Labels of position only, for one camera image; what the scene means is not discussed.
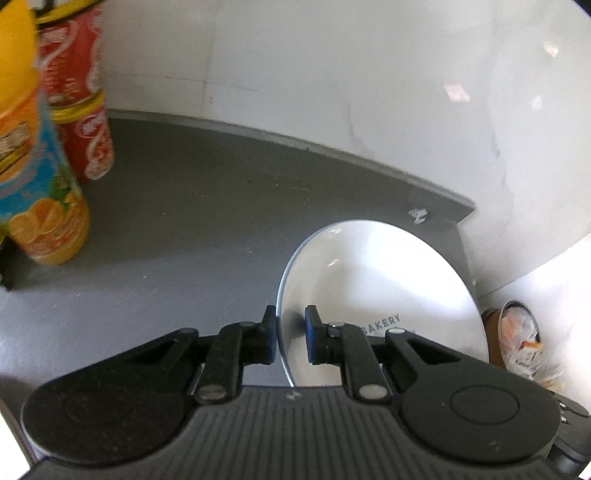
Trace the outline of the brown pot with packets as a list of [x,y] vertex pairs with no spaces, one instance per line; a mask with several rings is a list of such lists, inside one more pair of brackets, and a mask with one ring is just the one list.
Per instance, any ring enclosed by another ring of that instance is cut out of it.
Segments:
[[540,369],[544,346],[537,320],[530,309],[512,300],[502,308],[485,310],[481,319],[487,337],[489,362],[533,380]]

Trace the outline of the upper red drink can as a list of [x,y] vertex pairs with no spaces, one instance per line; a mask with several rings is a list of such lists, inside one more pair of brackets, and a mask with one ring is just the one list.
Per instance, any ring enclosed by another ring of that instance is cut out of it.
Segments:
[[54,108],[80,104],[101,89],[102,3],[48,1],[37,14],[43,88]]

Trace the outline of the small white bakery plate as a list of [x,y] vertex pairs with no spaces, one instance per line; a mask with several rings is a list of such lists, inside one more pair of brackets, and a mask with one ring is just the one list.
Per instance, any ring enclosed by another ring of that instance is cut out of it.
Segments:
[[304,310],[370,337],[401,327],[478,360],[489,359],[477,305],[460,275],[419,237],[351,220],[318,230],[295,250],[277,291],[281,363],[291,385],[332,386],[338,367],[308,361]]

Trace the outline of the orange juice bottle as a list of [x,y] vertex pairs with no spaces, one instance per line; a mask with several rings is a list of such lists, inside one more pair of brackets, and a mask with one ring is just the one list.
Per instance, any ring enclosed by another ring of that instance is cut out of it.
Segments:
[[1,234],[60,265],[86,241],[89,208],[51,120],[26,1],[1,3]]

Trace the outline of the small white clip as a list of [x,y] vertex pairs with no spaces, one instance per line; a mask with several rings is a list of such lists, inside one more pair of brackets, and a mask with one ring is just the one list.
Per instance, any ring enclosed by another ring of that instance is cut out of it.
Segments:
[[425,208],[412,209],[408,211],[408,215],[413,219],[415,225],[423,224],[429,218],[429,211]]

